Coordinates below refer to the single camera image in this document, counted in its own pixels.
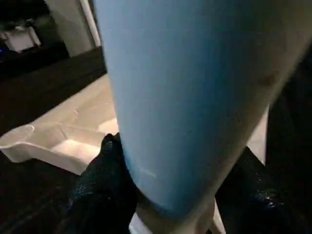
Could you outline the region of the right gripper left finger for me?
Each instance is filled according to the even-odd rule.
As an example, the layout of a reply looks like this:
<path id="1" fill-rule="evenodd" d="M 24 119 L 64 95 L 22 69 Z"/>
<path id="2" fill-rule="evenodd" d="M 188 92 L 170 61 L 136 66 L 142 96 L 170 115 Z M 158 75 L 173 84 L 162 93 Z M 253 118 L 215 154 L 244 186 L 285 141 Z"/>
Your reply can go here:
<path id="1" fill-rule="evenodd" d="M 137 188 L 125 164 L 120 136 L 107 134 L 69 196 L 66 233 L 128 234 L 136 207 Z"/>

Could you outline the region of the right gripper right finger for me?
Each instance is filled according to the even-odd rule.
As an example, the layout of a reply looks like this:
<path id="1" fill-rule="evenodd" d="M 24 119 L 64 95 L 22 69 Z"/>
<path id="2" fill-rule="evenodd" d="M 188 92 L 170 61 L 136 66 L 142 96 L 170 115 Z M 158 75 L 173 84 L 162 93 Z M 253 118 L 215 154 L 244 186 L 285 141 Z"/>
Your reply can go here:
<path id="1" fill-rule="evenodd" d="M 228 234 L 310 234 L 307 219 L 282 195 L 265 166 L 246 147 L 218 189 Z"/>

